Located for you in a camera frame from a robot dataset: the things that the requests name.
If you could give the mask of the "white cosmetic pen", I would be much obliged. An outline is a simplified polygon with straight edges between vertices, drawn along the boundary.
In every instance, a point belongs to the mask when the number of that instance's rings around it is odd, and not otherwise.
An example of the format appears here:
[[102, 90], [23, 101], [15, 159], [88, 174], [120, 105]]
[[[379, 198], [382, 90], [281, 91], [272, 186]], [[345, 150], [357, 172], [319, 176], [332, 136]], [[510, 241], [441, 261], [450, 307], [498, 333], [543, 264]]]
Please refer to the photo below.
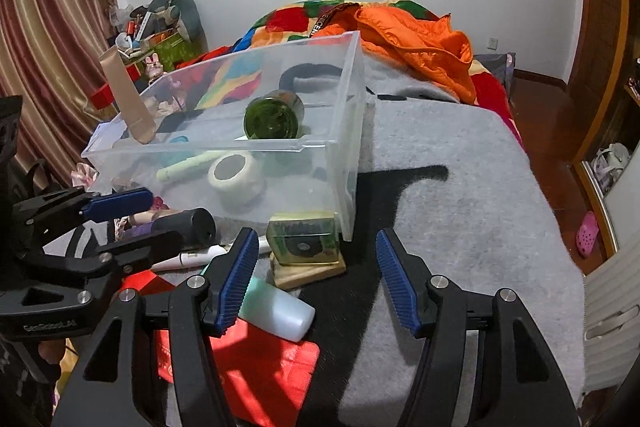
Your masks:
[[210, 246], [206, 251], [183, 253], [165, 261], [155, 263], [155, 265], [152, 265], [151, 271], [154, 273], [165, 273], [170, 271], [203, 268], [216, 257], [228, 254], [228, 252], [231, 251], [231, 247], [232, 244], [214, 245]]

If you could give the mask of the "purple black bottle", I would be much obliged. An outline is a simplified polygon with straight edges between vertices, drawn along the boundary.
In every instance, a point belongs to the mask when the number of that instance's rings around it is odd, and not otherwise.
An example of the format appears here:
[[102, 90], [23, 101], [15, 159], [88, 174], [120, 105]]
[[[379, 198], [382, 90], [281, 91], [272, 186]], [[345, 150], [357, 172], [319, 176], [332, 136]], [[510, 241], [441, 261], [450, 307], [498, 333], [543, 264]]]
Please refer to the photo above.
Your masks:
[[179, 212], [157, 211], [148, 222], [140, 222], [120, 233], [119, 238], [133, 239], [152, 232], [171, 231], [182, 236], [185, 251], [195, 251], [217, 244], [217, 228], [213, 216], [204, 208]]

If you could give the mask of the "light green tube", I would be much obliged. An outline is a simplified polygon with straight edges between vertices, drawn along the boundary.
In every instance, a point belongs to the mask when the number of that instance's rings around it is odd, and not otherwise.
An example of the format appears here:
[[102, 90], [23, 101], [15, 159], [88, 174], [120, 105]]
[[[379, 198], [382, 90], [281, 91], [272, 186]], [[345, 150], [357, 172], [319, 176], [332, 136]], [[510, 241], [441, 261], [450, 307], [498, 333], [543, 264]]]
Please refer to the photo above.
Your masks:
[[222, 155], [224, 153], [221, 150], [210, 150], [209, 152], [177, 161], [168, 167], [160, 168], [156, 173], [156, 179], [158, 182], [170, 183], [186, 176], [192, 176], [193, 173], [208, 169]]

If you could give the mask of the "mint green bottle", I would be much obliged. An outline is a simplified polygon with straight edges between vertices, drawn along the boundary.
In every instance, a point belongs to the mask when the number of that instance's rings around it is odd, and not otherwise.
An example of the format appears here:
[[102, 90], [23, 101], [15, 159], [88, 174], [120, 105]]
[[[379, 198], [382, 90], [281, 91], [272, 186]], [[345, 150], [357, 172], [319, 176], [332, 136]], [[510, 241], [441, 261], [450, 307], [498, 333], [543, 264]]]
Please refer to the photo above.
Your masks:
[[316, 310], [258, 277], [247, 286], [239, 318], [281, 339], [299, 343], [307, 334]]

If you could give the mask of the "green perfume box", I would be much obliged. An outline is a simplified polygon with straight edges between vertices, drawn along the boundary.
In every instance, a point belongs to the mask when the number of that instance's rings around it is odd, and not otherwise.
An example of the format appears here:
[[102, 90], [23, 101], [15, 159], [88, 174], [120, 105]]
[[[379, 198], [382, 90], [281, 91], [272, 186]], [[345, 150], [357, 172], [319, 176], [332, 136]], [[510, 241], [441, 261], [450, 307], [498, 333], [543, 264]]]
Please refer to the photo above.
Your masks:
[[267, 225], [266, 239], [280, 265], [334, 265], [340, 241], [333, 212], [280, 212]]

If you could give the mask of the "beige cosmetic tube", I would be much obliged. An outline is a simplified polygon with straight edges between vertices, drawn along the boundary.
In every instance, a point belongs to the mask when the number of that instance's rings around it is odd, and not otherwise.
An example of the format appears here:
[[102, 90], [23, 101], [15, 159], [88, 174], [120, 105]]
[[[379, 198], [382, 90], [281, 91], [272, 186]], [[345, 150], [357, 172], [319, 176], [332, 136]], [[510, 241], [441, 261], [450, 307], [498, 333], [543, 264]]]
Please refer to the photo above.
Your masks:
[[129, 134], [139, 143], [150, 143], [155, 136], [155, 120], [134, 87], [116, 46], [100, 56], [100, 64]]

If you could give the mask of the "white tape roll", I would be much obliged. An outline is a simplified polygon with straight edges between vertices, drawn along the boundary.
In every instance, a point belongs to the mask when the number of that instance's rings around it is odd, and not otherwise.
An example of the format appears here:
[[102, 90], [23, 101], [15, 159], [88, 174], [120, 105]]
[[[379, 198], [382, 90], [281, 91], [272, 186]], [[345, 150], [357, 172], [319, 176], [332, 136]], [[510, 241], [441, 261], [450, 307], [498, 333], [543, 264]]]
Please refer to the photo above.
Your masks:
[[209, 167], [207, 181], [221, 204], [232, 209], [254, 202], [266, 187], [258, 161], [247, 152], [220, 156]]

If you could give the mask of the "red gift box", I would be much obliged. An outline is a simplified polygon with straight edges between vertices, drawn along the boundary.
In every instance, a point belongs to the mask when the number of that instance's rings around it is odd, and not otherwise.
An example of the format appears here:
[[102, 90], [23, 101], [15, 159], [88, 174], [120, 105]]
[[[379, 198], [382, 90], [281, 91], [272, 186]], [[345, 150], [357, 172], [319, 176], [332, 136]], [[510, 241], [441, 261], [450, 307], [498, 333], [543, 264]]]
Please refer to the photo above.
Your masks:
[[292, 343], [236, 320], [210, 340], [233, 416], [258, 426], [294, 426], [305, 401], [320, 347]]

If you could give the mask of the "wooden coaster block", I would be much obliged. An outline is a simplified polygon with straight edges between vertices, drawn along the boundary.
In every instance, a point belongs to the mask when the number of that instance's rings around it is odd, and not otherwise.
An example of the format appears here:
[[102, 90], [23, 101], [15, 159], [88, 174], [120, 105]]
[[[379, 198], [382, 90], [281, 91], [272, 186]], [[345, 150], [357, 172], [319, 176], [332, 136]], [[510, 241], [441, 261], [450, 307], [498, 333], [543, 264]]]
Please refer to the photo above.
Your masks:
[[273, 285], [282, 291], [292, 291], [314, 282], [323, 281], [330, 277], [337, 277], [346, 272], [346, 265], [342, 255], [338, 261], [329, 265], [281, 265], [277, 257], [269, 257]]

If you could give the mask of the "blue round cap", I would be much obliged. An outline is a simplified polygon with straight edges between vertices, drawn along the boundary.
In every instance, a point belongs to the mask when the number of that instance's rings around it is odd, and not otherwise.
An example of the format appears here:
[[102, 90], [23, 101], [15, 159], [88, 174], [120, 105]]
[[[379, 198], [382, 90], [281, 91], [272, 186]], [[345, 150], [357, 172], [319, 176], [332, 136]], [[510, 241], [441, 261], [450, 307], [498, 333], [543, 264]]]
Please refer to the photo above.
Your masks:
[[178, 135], [169, 141], [169, 150], [161, 153], [158, 158], [158, 163], [163, 167], [170, 167], [177, 164], [177, 162], [186, 160], [193, 156], [190, 150], [183, 150], [183, 144], [189, 142], [189, 139], [185, 135]]

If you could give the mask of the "rabbit figurine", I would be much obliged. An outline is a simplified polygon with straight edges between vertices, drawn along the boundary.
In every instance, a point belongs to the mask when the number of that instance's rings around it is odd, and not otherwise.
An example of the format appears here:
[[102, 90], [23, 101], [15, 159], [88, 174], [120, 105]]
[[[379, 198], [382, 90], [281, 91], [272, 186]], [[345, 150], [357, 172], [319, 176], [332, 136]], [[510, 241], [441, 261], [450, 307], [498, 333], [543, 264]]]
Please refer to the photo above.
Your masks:
[[144, 66], [145, 75], [148, 77], [149, 82], [153, 82], [164, 75], [164, 66], [156, 52], [145, 57]]

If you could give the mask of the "green glass bottle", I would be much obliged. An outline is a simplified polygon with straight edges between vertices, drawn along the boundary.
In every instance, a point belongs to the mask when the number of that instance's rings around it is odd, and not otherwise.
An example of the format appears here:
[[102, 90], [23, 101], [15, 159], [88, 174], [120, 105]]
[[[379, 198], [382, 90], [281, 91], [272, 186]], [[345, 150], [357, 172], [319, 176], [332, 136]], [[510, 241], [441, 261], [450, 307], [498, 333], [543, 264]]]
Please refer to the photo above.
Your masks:
[[243, 128], [250, 140], [296, 139], [304, 116], [304, 103], [295, 92], [276, 90], [247, 105]]

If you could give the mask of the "white wardrobe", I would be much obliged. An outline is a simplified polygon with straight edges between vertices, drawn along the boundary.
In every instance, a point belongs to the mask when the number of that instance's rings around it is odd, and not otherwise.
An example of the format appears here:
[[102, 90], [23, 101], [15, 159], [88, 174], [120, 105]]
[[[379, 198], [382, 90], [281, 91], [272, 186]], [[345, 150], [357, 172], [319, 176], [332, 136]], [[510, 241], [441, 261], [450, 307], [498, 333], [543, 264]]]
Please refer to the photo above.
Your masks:
[[615, 254], [585, 281], [584, 392], [620, 385], [639, 356], [639, 153], [605, 196]]

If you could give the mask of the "green grey backpack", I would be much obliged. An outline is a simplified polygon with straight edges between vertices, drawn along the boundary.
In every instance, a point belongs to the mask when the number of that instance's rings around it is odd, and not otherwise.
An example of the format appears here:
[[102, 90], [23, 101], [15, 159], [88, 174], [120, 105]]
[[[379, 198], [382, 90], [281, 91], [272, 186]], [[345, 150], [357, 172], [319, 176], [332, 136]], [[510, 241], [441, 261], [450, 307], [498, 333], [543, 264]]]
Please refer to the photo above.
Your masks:
[[206, 47], [205, 31], [194, 0], [153, 0], [149, 5], [133, 9], [129, 17], [139, 23], [142, 34], [140, 38], [136, 37], [138, 41], [172, 30], [199, 50]]

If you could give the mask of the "striped curtain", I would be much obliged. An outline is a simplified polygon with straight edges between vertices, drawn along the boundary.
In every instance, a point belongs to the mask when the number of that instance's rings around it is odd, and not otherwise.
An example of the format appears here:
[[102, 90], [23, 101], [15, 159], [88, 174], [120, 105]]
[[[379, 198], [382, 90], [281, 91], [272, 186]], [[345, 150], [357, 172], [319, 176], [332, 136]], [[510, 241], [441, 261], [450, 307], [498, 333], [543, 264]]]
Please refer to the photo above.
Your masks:
[[70, 183], [101, 116], [90, 96], [114, 34], [116, 0], [1, 0], [1, 93], [23, 99], [17, 165], [47, 161]]

